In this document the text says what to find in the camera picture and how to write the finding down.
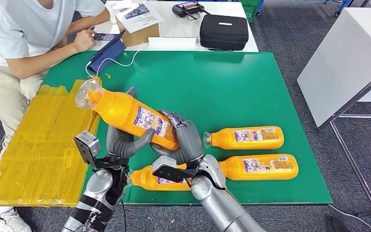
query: green crate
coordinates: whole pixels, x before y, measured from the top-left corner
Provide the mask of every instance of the green crate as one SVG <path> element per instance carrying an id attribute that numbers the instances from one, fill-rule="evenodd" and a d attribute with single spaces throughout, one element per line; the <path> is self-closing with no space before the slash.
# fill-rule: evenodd
<path id="1" fill-rule="evenodd" d="M 258 6 L 260 0 L 236 0 L 242 3 L 243 5 Z"/>
<path id="2" fill-rule="evenodd" d="M 247 16 L 248 22 L 253 22 L 255 19 L 255 14 L 257 13 L 256 5 L 243 4 L 245 15 Z"/>

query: white cable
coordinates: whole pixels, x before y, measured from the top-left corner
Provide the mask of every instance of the white cable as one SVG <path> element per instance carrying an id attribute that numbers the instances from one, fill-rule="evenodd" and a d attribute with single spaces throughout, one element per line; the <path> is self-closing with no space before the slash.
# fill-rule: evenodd
<path id="1" fill-rule="evenodd" d="M 136 53 L 134 53 L 133 58 L 131 59 L 130 64 L 121 64 L 121 63 L 119 63 L 119 62 L 117 62 L 117 61 L 115 61 L 114 59 L 111 59 L 111 58 L 106 58 L 106 59 L 104 59 L 104 60 L 100 63 L 99 67 L 97 68 L 96 76 L 99 76 L 99 70 L 100 70 L 100 67 L 101 67 L 101 65 L 102 65 L 106 60 L 111 60 L 111 61 L 113 61 L 114 63 L 116 63 L 116 64 L 118 64 L 118 65 L 121 65 L 121 66 L 123 66 L 123 67 L 128 67 L 128 66 L 130 66 L 130 65 L 134 62 L 134 58 L 136 57 L 136 55 L 137 55 L 138 52 L 140 52 L 140 50 L 138 50 Z"/>
<path id="2" fill-rule="evenodd" d="M 358 219 L 359 221 L 363 222 L 365 225 L 369 226 L 369 228 L 371 228 L 371 226 L 370 226 L 368 223 L 366 223 L 364 220 L 362 220 L 362 219 L 360 219 L 360 218 L 358 218 L 358 217 L 356 217 L 356 216 L 353 216 L 353 215 L 351 215 L 351 214 L 344 213 L 344 212 L 342 212 L 341 210 L 335 208 L 335 207 L 334 207 L 333 205 L 331 205 L 331 204 L 329 204 L 329 206 L 330 206 L 331 208 L 333 208 L 334 210 L 338 211 L 339 213 L 343 214 L 343 215 L 350 216 L 350 217 L 353 217 L 353 218 Z"/>
<path id="3" fill-rule="evenodd" d="M 87 75 L 89 75 L 89 77 L 92 77 L 92 75 L 90 75 L 89 71 L 87 70 L 87 68 L 89 67 L 89 65 L 91 64 L 92 62 L 89 61 L 89 63 L 87 63 L 86 67 L 85 67 L 85 71 L 87 73 Z"/>

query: orange bottle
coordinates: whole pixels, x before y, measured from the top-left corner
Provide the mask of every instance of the orange bottle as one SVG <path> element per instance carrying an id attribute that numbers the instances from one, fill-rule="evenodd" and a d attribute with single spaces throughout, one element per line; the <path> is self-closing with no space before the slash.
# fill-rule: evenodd
<path id="1" fill-rule="evenodd" d="M 174 127 L 162 114 L 123 92 L 103 89 L 95 79 L 85 81 L 76 94 L 80 108 L 91 108 L 109 125 L 140 137 L 153 128 L 153 143 L 169 150 L 178 147 Z"/>
<path id="2" fill-rule="evenodd" d="M 186 165 L 178 165 L 180 169 L 185 169 Z M 131 182 L 134 186 L 140 186 L 145 190 L 150 191 L 184 191 L 190 190 L 185 180 L 180 183 L 175 183 L 164 178 L 154 176 L 152 174 L 152 166 L 146 166 L 141 170 L 136 170 L 130 174 Z"/>
<path id="3" fill-rule="evenodd" d="M 289 180 L 299 171 L 295 157 L 289 154 L 234 156 L 219 164 L 225 177 L 231 180 Z M 185 181 L 175 183 L 154 176 L 151 165 L 134 171 L 130 178 L 133 185 L 150 191 L 190 190 Z"/>
<path id="4" fill-rule="evenodd" d="M 275 126 L 225 128 L 216 133 L 204 132 L 203 143 L 205 148 L 226 150 L 277 149 L 284 143 L 284 134 Z"/>

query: man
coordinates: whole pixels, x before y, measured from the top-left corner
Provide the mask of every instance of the man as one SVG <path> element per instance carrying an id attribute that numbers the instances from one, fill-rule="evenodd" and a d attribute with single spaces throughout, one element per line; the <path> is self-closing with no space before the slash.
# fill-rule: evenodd
<path id="1" fill-rule="evenodd" d="M 75 11 L 83 18 L 71 23 Z M 91 48 L 94 31 L 88 28 L 109 19 L 100 0 L 0 0 L 1 155 L 47 70 Z M 76 39 L 67 44 L 73 32 Z M 30 231 L 13 207 L 0 207 L 0 232 Z"/>

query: gray carpet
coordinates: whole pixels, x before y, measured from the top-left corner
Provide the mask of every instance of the gray carpet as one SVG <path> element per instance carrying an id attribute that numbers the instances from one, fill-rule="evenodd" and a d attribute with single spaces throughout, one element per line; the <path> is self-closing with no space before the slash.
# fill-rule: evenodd
<path id="1" fill-rule="evenodd" d="M 355 0 L 358 6 L 362 0 Z M 266 0 L 263 14 L 251 24 L 260 51 L 275 55 L 292 101 L 309 139 L 334 205 L 352 213 L 369 209 L 367 200 L 333 131 L 316 129 L 296 82 L 298 75 L 335 22 L 337 3 Z M 371 103 L 358 103 L 352 112 L 370 112 Z M 371 120 L 339 119 L 337 126 L 371 186 Z M 352 232 L 366 232 L 362 223 L 342 217 L 328 206 L 249 206 L 247 211 L 268 232 L 324 232 L 326 217 L 343 219 Z M 201 207 L 126 207 L 128 231 L 215 231 Z M 68 208 L 20 208 L 20 214 L 36 231 L 61 231 Z M 371 217 L 366 219 L 371 224 Z M 123 229 L 122 212 L 116 212 L 106 231 Z"/>

